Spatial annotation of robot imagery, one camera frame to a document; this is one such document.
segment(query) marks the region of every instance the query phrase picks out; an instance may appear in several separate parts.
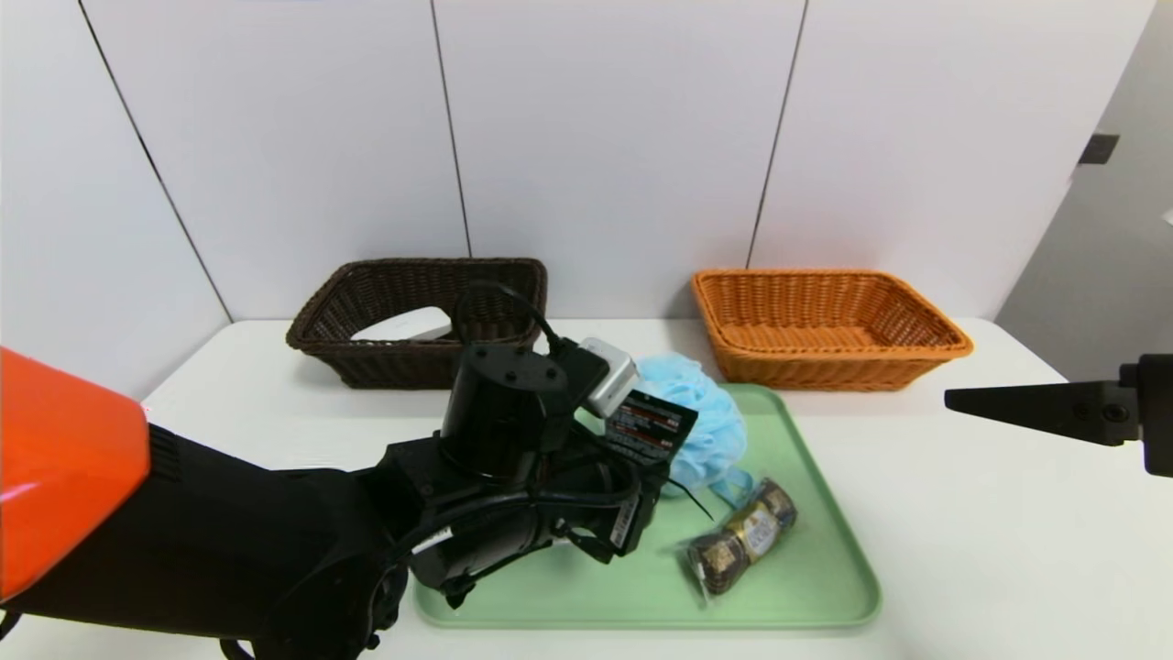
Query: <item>orange robot arm cover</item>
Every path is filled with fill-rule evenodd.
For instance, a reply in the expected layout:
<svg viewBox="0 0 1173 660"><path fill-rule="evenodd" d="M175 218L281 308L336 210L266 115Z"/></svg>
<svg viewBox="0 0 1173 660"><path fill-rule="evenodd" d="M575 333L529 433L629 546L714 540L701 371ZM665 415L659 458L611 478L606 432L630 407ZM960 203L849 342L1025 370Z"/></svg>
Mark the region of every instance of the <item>orange robot arm cover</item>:
<svg viewBox="0 0 1173 660"><path fill-rule="evenodd" d="M149 470L135 401L0 349L0 603L53 569Z"/></svg>

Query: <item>wicker basket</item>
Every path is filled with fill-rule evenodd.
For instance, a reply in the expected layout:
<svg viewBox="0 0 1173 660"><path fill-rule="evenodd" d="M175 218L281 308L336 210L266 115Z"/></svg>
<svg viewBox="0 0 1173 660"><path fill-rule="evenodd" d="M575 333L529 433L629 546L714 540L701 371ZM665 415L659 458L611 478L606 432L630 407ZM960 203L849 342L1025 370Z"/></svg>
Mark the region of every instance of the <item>wicker basket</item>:
<svg viewBox="0 0 1173 660"><path fill-rule="evenodd" d="M293 319L290 347L332 367L357 389L450 389L460 343L452 334L419 342L351 341L359 329L421 306L453 315L472 279L494 279L545 309L545 266L530 258L388 258L339 267ZM469 298L468 339L533 347L538 326L510 298L486 291Z"/></svg>
<svg viewBox="0 0 1173 660"><path fill-rule="evenodd" d="M900 390L974 345L907 283L870 270L704 270L717 365L784 390Z"/></svg>

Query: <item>orange wicker basket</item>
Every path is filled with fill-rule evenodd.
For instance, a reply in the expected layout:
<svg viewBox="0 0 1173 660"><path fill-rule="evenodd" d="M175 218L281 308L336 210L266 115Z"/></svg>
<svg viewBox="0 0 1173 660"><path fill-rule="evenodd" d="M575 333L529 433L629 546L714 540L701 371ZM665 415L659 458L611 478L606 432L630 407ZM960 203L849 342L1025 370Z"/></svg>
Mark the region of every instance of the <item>orange wicker basket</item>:
<svg viewBox="0 0 1173 660"><path fill-rule="evenodd" d="M974 345L873 270L703 270L692 288L725 379L784 390L900 390Z"/></svg>

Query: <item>tabletop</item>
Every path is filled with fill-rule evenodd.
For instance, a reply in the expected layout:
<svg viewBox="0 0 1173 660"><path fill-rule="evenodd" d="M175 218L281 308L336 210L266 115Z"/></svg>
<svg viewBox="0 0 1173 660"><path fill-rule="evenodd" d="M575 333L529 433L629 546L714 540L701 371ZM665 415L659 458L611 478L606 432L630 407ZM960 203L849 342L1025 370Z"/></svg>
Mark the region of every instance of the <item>tabletop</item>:
<svg viewBox="0 0 1173 660"><path fill-rule="evenodd" d="M551 322L636 358L682 353L719 380L699 320ZM1101 448L945 410L949 388L1062 381L992 322L957 322L974 355L904 392L779 393L882 584L872 624L455 631L423 622L409 591L399 624L362 658L1173 658L1173 483L1145 475L1139 443ZM350 390L285 346L287 326L224 328L147 399L151 422L272 469L365 468L385 444L439 428L448 393ZM205 639L30 617L0 656L213 660L219 651Z"/></svg>

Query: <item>dark brown wicker basket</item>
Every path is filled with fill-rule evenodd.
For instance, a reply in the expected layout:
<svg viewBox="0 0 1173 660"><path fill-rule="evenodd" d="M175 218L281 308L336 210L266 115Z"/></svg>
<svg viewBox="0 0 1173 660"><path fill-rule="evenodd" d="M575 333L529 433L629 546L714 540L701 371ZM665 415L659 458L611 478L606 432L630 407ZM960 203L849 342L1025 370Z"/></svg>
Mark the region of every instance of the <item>dark brown wicker basket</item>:
<svg viewBox="0 0 1173 660"><path fill-rule="evenodd" d="M285 341L357 389L450 389L460 355L453 334L427 342L355 342L351 336L396 313L439 306L454 315L469 280L501 281L545 311L545 266L531 258L387 258L339 267L301 307ZM484 291L469 298L470 341L533 347L540 328L521 305Z"/></svg>

